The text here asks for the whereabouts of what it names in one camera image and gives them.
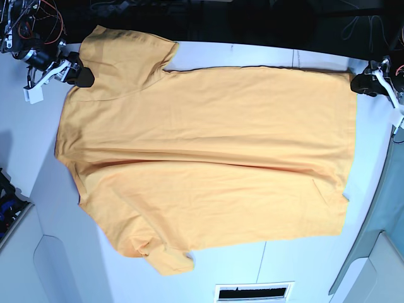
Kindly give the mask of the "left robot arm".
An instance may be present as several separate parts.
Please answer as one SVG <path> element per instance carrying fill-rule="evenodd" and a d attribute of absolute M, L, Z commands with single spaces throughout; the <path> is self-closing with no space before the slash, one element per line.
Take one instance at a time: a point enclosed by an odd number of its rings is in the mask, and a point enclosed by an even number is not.
<path fill-rule="evenodd" d="M 403 54 L 386 55 L 381 61 L 370 60 L 363 72 L 355 75 L 350 82 L 351 91 L 376 97 L 384 95 L 390 97 L 388 90 L 380 83 L 374 74 L 376 71 L 381 72 L 381 78 L 388 84 L 395 94 L 398 104 L 403 105 Z"/>

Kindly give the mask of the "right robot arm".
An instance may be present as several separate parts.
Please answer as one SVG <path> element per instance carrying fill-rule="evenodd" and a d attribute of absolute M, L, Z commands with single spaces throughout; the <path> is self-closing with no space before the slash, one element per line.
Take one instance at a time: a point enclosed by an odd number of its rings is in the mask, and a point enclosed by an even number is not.
<path fill-rule="evenodd" d="M 95 77 L 77 52 L 64 52 L 66 28 L 55 1 L 1 1 L 1 53 L 28 65 L 30 91 L 51 79 L 90 88 Z"/>

